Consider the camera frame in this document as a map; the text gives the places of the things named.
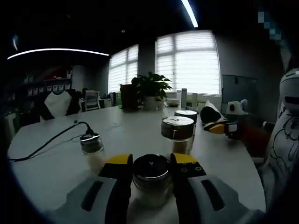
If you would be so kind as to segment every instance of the black cable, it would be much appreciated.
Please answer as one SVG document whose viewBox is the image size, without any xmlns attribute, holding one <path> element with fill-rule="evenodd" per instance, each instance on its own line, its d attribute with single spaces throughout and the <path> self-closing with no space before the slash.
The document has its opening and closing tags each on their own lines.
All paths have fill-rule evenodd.
<svg viewBox="0 0 299 224">
<path fill-rule="evenodd" d="M 30 155 L 23 157 L 23 158 L 19 158 L 19 159 L 9 159 L 9 161 L 14 161 L 14 162 L 19 162 L 19 161 L 25 161 L 28 159 L 31 159 L 31 157 L 38 153 L 39 151 L 41 151 L 43 148 L 45 148 L 50 142 L 52 142 L 55 138 L 57 138 L 58 136 L 62 135 L 63 133 L 71 130 L 72 128 L 74 128 L 75 126 L 79 125 L 79 124 L 85 124 L 87 126 L 87 131 L 86 134 L 92 134 L 93 130 L 90 128 L 90 126 L 88 125 L 88 123 L 84 122 L 84 121 L 80 121 L 68 128 L 66 128 L 65 130 L 63 130 L 62 132 L 58 133 L 57 135 L 55 135 L 53 138 L 51 138 L 49 141 L 47 141 L 45 144 L 43 144 L 41 147 L 39 147 L 37 150 L 35 150 L 33 153 L 31 153 Z"/>
</svg>

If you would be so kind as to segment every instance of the round table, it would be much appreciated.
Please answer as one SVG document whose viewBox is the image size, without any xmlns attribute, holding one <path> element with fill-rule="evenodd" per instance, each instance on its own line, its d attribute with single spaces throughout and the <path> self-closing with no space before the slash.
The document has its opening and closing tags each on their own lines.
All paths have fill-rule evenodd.
<svg viewBox="0 0 299 224">
<path fill-rule="evenodd" d="M 144 154 L 168 154 L 162 147 L 161 119 L 173 116 L 177 108 L 163 111 L 125 113 L 118 107 L 60 117 L 22 127 L 8 150 L 10 158 L 25 157 L 47 140 L 74 124 L 85 121 L 99 133 L 103 156 L 133 154 L 136 159 Z M 82 154 L 79 135 L 86 126 L 78 125 L 53 140 L 41 154 L 28 161 L 12 163 L 12 169 L 23 191 L 41 212 L 60 207 L 67 194 L 91 175 Z M 198 119 L 191 155 L 208 175 L 215 175 L 236 190 L 239 200 L 249 209 L 265 211 L 262 183 L 255 165 L 242 143 L 225 135 L 202 130 Z M 128 223 L 178 223 L 175 198 L 158 210 L 145 210 L 135 204 L 132 186 Z"/>
</svg>

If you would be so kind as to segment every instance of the spice jar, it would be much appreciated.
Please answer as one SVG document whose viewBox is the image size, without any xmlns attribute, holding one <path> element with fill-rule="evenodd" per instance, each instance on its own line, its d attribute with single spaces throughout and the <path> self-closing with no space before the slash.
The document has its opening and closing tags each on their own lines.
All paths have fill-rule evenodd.
<svg viewBox="0 0 299 224">
<path fill-rule="evenodd" d="M 192 137 L 192 143 L 191 143 L 191 148 L 193 146 L 194 138 L 195 138 L 195 131 L 196 131 L 196 123 L 197 123 L 197 112 L 195 111 L 190 111 L 190 110 L 177 110 L 174 112 L 174 116 L 181 116 L 181 117 L 186 117 L 186 118 L 191 118 L 194 121 L 194 128 L 193 128 L 193 137 Z"/>
<path fill-rule="evenodd" d="M 188 154 L 192 148 L 193 131 L 194 121 L 190 118 L 173 116 L 162 119 L 163 150 L 167 154 Z"/>
<path fill-rule="evenodd" d="M 104 166 L 104 160 L 100 155 L 104 147 L 99 134 L 84 134 L 80 137 L 80 143 L 90 170 L 98 175 Z"/>
<path fill-rule="evenodd" d="M 172 193 L 169 161 L 157 154 L 139 157 L 133 163 L 133 182 L 141 205 L 149 208 L 162 206 Z"/>
</svg>

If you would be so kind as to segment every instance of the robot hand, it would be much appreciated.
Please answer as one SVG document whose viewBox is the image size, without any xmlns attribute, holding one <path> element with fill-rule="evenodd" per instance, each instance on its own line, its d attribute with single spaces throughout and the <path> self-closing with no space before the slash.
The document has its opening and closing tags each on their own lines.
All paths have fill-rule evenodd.
<svg viewBox="0 0 299 224">
<path fill-rule="evenodd" d="M 117 155 L 104 165 L 99 176 L 73 189 L 66 203 L 47 212 L 54 223 L 122 224 L 127 222 L 131 197 L 133 156 Z"/>
<path fill-rule="evenodd" d="M 189 155 L 171 154 L 171 171 L 179 223 L 249 224 L 263 214 L 243 206 L 235 190 L 219 178 L 206 175 Z"/>
<path fill-rule="evenodd" d="M 239 140 L 243 133 L 243 124 L 240 121 L 218 121 L 204 125 L 204 130 L 214 134 L 225 134 L 230 139 Z"/>
</svg>

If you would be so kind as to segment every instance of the white robot head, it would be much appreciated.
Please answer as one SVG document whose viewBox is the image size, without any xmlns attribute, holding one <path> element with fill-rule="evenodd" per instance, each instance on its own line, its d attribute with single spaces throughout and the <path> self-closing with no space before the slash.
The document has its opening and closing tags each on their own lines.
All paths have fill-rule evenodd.
<svg viewBox="0 0 299 224">
<path fill-rule="evenodd" d="M 280 97 L 287 110 L 299 112 L 299 68 L 287 72 L 280 81 Z"/>
</svg>

